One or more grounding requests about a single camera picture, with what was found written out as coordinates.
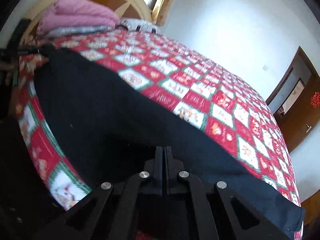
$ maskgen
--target red checkered bed sheet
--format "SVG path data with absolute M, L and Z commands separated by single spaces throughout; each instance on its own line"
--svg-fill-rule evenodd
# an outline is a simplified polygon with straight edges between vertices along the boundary
M 151 33 L 114 30 L 26 40 L 38 46 L 47 42 L 117 72 L 133 89 L 203 131 L 253 176 L 300 206 L 281 131 L 263 98 L 238 76 L 177 41 Z M 41 111 L 32 77 L 45 62 L 41 55 L 20 58 L 16 112 L 41 179 L 67 210 L 91 189 L 64 156 Z M 295 238 L 300 239 L 301 232 Z

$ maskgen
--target silver screw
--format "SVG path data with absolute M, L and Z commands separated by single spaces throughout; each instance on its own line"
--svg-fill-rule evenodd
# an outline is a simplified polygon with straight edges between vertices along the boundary
M 145 179 L 145 178 L 149 177 L 150 174 L 149 174 L 149 172 L 147 172 L 147 171 L 142 171 L 142 172 L 140 172 L 139 176 L 140 176 L 141 178 L 144 178 L 144 179 Z
M 102 189 L 110 189 L 111 188 L 111 183 L 109 182 L 104 182 L 101 184 Z
M 219 181 L 219 182 L 217 183 L 217 187 L 224 189 L 224 188 L 227 187 L 227 184 L 226 184 L 224 181 Z
M 180 172 L 179 172 L 179 176 L 182 177 L 182 178 L 187 178 L 187 177 L 189 177 L 189 172 L 187 172 L 187 171 L 180 171 Z

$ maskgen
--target folded pink quilt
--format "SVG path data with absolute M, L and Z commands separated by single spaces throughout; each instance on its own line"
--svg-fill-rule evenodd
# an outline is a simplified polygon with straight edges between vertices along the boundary
M 89 0 L 58 0 L 42 15 L 37 35 L 44 36 L 58 27 L 98 26 L 115 27 L 119 17 L 108 7 Z

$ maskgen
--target curtain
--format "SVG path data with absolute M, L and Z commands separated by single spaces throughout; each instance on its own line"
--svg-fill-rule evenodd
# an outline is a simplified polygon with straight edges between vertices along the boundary
M 154 24 L 163 26 L 168 15 L 170 5 L 173 0 L 157 0 L 152 11 L 152 21 Z

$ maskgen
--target wooden door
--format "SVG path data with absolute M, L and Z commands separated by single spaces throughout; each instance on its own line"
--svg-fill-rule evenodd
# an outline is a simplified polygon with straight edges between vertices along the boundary
M 310 134 L 320 120 L 320 106 L 314 107 L 311 104 L 311 99 L 316 92 L 320 92 L 320 79 L 311 76 L 298 99 L 279 120 L 278 125 L 289 153 Z

